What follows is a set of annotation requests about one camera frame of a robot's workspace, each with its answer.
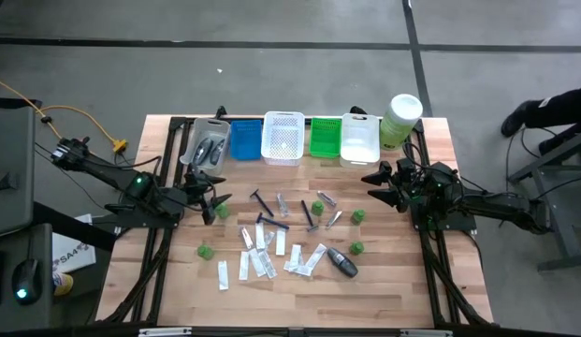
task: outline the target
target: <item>plastic basket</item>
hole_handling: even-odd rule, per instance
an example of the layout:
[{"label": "plastic basket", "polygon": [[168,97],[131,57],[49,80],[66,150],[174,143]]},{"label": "plastic basket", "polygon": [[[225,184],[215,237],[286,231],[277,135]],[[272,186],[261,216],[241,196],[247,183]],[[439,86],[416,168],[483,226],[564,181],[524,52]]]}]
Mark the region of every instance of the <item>plastic basket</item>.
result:
[{"label": "plastic basket", "polygon": [[312,156],[334,158],[340,155],[342,120],[328,118],[311,119]]},{"label": "plastic basket", "polygon": [[345,113],[342,116],[340,165],[373,166],[380,160],[380,122],[375,116]]},{"label": "plastic basket", "polygon": [[298,166],[304,151],[305,116],[269,111],[263,120],[261,155],[268,165]]},{"label": "plastic basket", "polygon": [[261,159],[261,121],[232,122],[230,155],[238,160]]},{"label": "plastic basket", "polygon": [[188,146],[186,147],[186,153],[180,157],[180,162],[184,165],[190,164],[195,155],[196,147],[203,139],[213,140],[213,147],[223,140],[224,149],[217,160],[217,164],[213,165],[207,159],[198,166],[199,169],[202,169],[207,174],[219,175],[224,168],[224,160],[229,143],[230,124],[216,119],[197,118],[195,119],[192,131],[190,139],[188,140]]}]

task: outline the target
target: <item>green light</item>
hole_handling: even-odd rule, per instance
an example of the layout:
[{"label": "green light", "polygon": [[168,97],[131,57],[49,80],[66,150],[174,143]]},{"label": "green light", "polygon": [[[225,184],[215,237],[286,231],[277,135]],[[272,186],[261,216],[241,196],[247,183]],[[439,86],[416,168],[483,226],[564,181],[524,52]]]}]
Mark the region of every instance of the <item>green light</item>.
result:
[{"label": "green light", "polygon": [[20,290],[18,290],[16,295],[18,295],[19,298],[23,299],[26,297],[26,295],[28,295],[28,293],[26,292],[25,289],[20,289]]}]

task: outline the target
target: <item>computer mouse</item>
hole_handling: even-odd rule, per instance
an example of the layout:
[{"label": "computer mouse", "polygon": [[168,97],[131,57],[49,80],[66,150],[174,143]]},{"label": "computer mouse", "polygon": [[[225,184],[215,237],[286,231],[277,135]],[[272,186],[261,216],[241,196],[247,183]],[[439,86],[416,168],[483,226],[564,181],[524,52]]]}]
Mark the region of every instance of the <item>computer mouse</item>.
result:
[{"label": "computer mouse", "polygon": [[193,164],[201,165],[207,159],[207,154],[211,151],[211,147],[213,146],[213,140],[211,139],[203,139],[203,141],[198,144],[195,151],[195,156],[193,158]]},{"label": "computer mouse", "polygon": [[213,151],[211,151],[211,156],[209,158],[209,161],[212,165],[217,165],[217,162],[219,161],[219,156],[220,154],[222,154],[222,150],[224,149],[224,144],[225,144],[225,139],[222,139],[222,141],[220,141],[217,146],[215,146],[215,148],[213,148]]},{"label": "computer mouse", "polygon": [[36,302],[42,293],[40,263],[37,259],[28,258],[21,262],[11,275],[11,288],[16,302],[28,305]]}]

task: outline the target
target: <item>white basket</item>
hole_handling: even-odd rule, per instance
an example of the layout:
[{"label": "white basket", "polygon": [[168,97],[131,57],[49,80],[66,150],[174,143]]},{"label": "white basket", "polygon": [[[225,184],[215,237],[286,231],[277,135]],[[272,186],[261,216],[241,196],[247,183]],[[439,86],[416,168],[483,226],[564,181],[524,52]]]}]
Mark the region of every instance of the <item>white basket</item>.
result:
[{"label": "white basket", "polygon": [[304,151],[305,116],[269,111],[263,120],[261,155],[267,165],[298,166]]},{"label": "white basket", "polygon": [[360,169],[380,160],[380,122],[375,116],[345,113],[342,116],[340,165]]}]

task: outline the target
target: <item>green basket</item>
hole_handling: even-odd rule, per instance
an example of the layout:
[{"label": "green basket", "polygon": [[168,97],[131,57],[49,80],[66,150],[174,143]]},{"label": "green basket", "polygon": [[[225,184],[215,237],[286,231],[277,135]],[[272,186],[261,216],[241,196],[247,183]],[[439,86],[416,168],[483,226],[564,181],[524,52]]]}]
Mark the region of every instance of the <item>green basket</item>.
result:
[{"label": "green basket", "polygon": [[328,118],[311,119],[312,156],[333,158],[340,155],[342,120]]}]

